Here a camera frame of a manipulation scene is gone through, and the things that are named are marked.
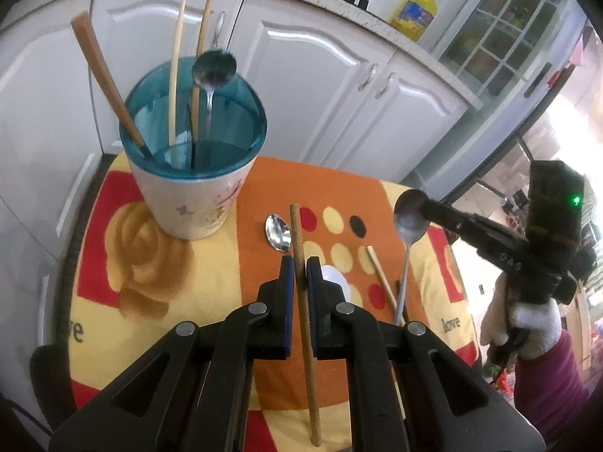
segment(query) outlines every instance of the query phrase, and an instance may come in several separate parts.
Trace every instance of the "red dot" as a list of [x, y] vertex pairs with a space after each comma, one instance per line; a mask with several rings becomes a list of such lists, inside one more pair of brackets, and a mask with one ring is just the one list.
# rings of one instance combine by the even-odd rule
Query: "red dot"
[[301, 219], [301, 227], [303, 227], [306, 231], [314, 231], [317, 226], [316, 214], [312, 212], [311, 209], [307, 207], [302, 207], [300, 209], [300, 219]]
[[378, 284], [369, 286], [369, 301], [375, 309], [383, 309], [385, 307], [385, 292], [383, 287]]

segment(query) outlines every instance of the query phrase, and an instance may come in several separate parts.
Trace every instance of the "person's arm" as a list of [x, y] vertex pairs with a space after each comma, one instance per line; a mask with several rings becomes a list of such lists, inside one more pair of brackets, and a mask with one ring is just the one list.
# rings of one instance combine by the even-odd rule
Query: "person's arm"
[[[502, 345], [508, 340], [505, 322], [505, 285], [503, 273], [496, 281], [492, 302], [481, 327], [481, 344]], [[533, 424], [547, 443], [565, 431], [569, 421], [588, 399], [574, 358], [572, 340], [562, 331], [557, 303], [518, 303], [510, 309], [509, 320], [530, 334], [518, 350], [515, 380], [517, 410]]]

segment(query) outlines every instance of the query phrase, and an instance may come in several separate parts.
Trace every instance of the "pink cloth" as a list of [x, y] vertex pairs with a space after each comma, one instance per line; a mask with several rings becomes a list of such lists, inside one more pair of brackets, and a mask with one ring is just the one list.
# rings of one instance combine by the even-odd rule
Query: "pink cloth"
[[566, 330], [557, 344], [533, 360], [517, 359], [515, 406], [544, 437], [557, 440], [589, 398], [580, 380]]

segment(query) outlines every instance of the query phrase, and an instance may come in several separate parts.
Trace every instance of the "gloved hand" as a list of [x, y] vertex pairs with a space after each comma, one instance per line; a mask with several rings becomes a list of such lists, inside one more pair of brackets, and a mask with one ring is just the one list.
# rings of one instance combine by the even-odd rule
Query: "gloved hand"
[[[505, 285], [507, 275], [503, 272], [496, 280], [494, 296], [482, 320], [479, 341], [482, 345], [495, 343], [504, 345], [509, 336], [505, 323]], [[554, 299], [547, 304], [518, 302], [509, 309], [509, 322], [516, 328], [530, 330], [528, 339], [517, 351], [527, 360], [535, 359], [553, 348], [562, 335], [562, 321]]]

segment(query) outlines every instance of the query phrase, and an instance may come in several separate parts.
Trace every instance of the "yellow cooking oil bottle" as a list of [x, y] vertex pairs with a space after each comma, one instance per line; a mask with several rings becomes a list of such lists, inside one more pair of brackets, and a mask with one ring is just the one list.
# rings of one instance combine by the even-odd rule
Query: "yellow cooking oil bottle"
[[419, 38], [435, 17], [438, 7], [434, 0], [404, 0], [391, 19], [391, 24], [413, 41]]

